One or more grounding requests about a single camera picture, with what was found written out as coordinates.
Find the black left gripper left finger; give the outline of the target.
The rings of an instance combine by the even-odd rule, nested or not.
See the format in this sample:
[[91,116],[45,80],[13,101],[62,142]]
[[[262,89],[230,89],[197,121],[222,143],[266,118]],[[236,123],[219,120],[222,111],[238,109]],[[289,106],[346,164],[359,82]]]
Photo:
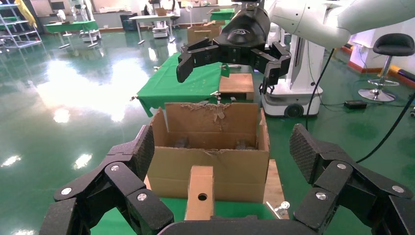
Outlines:
[[39,233],[88,235],[106,212],[117,209],[136,234],[158,234],[174,215],[144,182],[154,152],[149,125],[134,140],[113,146],[96,168],[55,192]]

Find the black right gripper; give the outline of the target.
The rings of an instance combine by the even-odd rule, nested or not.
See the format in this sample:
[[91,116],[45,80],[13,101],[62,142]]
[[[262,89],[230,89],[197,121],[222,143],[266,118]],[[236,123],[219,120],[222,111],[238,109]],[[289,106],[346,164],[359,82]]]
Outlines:
[[267,12],[259,7],[242,9],[222,29],[214,40],[205,37],[182,47],[176,76],[185,82],[195,68],[214,63],[250,65],[263,74],[260,94],[278,84],[288,73],[291,54],[279,42],[265,48],[270,31]]

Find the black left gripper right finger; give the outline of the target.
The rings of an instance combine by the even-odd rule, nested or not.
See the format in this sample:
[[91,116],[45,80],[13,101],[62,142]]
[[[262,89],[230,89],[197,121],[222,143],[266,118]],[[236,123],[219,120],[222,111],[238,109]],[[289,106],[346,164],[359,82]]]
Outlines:
[[337,144],[314,138],[302,124],[293,127],[290,154],[311,189],[293,216],[316,234],[325,232],[345,207],[374,235],[412,235],[415,200],[402,184],[356,163]]

